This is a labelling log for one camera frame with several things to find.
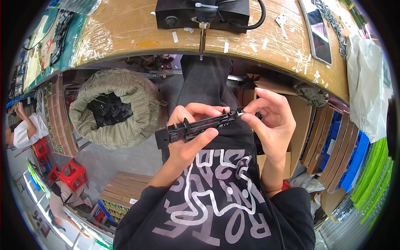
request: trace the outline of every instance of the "black pants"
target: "black pants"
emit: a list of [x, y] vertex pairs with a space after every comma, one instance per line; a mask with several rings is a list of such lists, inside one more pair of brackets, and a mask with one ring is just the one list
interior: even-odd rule
[[[229, 106], [236, 110], [240, 104], [226, 85], [232, 69], [232, 61], [221, 58], [185, 55], [181, 59], [183, 84], [175, 100], [170, 100], [169, 116], [177, 105], [191, 102], [211, 106]], [[219, 128], [219, 135], [204, 149], [248, 149], [255, 157], [253, 132], [246, 122], [237, 119], [233, 124]], [[169, 157], [168, 148], [162, 150], [163, 163]]]

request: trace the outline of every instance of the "black t-shirt sleeve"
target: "black t-shirt sleeve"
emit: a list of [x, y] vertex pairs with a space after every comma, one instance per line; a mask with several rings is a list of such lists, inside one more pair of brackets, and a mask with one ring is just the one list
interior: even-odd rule
[[305, 249], [314, 249], [315, 232], [310, 194], [304, 188], [289, 188], [277, 193], [271, 202], [300, 238]]
[[115, 230], [114, 250], [129, 249], [128, 242], [167, 191], [166, 187], [153, 186], [142, 191], [140, 199], [132, 205]]

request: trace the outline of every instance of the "white outline drawing on shirt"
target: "white outline drawing on shirt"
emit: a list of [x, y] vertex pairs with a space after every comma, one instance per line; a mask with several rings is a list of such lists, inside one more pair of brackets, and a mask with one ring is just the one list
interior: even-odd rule
[[[209, 162], [204, 162], [200, 164], [200, 157], [199, 154], [196, 155], [196, 164], [199, 168], [203, 167], [203, 166], [211, 166], [212, 165], [212, 156], [214, 154], [214, 151], [212, 150], [210, 152], [210, 157], [209, 157]], [[229, 166], [231, 168], [238, 168], [239, 163], [243, 160], [243, 159], [247, 159], [248, 161], [250, 161], [250, 157], [249, 156], [245, 156], [243, 157], [241, 160], [238, 161], [238, 163], [236, 165], [230, 163], [230, 162], [224, 162], [224, 150], [221, 149], [221, 153], [220, 153], [220, 164], [223, 166]], [[177, 218], [177, 216], [197, 216], [198, 210], [194, 207], [194, 205], [192, 204], [192, 202], [189, 199], [189, 188], [190, 188], [190, 173], [192, 171], [193, 168], [193, 163], [190, 165], [189, 168], [189, 172], [188, 175], [186, 176], [186, 187], [185, 187], [185, 191], [184, 191], [184, 196], [185, 196], [185, 201], [188, 203], [190, 209], [192, 211], [175, 211], [171, 214], [171, 220], [175, 223], [178, 224], [182, 224], [182, 225], [187, 225], [187, 226], [195, 226], [195, 225], [200, 225], [202, 224], [204, 221], [206, 221], [207, 217], [208, 217], [208, 211], [207, 208], [204, 204], [202, 204], [202, 202], [198, 199], [198, 196], [206, 196], [206, 195], [210, 195], [210, 200], [211, 200], [211, 204], [212, 204], [212, 209], [214, 210], [214, 213], [216, 216], [222, 216], [223, 214], [225, 214], [228, 210], [230, 210], [231, 208], [240, 208], [244, 211], [246, 211], [248, 214], [255, 214], [256, 212], [256, 203], [254, 201], [254, 197], [251, 193], [251, 186], [252, 186], [252, 182], [250, 180], [250, 178], [248, 178], [247, 176], [245, 176], [244, 174], [242, 174], [243, 171], [247, 171], [248, 167], [242, 167], [240, 168], [239, 172], [236, 174], [236, 177], [238, 179], [243, 178], [244, 180], [247, 181], [247, 191], [248, 194], [250, 196], [251, 199], [251, 207], [252, 209], [249, 210], [247, 207], [245, 206], [241, 206], [237, 203], [231, 203], [229, 205], [227, 205], [226, 207], [224, 207], [223, 209], [221, 209], [220, 211], [218, 210], [216, 201], [215, 201], [215, 197], [214, 197], [214, 192], [209, 189], [206, 190], [205, 192], [192, 192], [192, 198], [194, 199], [195, 203], [201, 208], [201, 210], [203, 211], [203, 216], [202, 218], [198, 219], [198, 220], [184, 220], [184, 219], [179, 219]]]

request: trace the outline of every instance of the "person in beige shirt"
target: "person in beige shirt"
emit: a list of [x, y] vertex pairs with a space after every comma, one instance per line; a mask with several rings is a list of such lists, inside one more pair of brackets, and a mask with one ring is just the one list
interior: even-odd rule
[[90, 202], [89, 198], [81, 199], [80, 195], [84, 190], [87, 190], [86, 184], [80, 186], [75, 192], [72, 191], [64, 182], [61, 180], [57, 180], [55, 182], [57, 186], [60, 188], [61, 197], [57, 196], [54, 191], [51, 192], [50, 195], [50, 202], [49, 202], [49, 216], [52, 221], [52, 225], [56, 228], [65, 229], [62, 227], [64, 221], [70, 223], [76, 230], [78, 230], [83, 236], [88, 238], [89, 236], [80, 231], [78, 225], [65, 213], [64, 211], [64, 204], [68, 204], [70, 207], [76, 207], [81, 204], [86, 204], [90, 208], [93, 207], [92, 203]]

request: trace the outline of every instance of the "black control knob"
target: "black control knob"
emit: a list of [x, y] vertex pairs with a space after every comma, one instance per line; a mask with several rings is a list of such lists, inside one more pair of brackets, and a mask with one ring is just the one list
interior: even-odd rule
[[166, 21], [167, 21], [167, 25], [172, 28], [175, 26], [178, 19], [176, 18], [176, 16], [169, 16], [169, 17], [167, 17]]

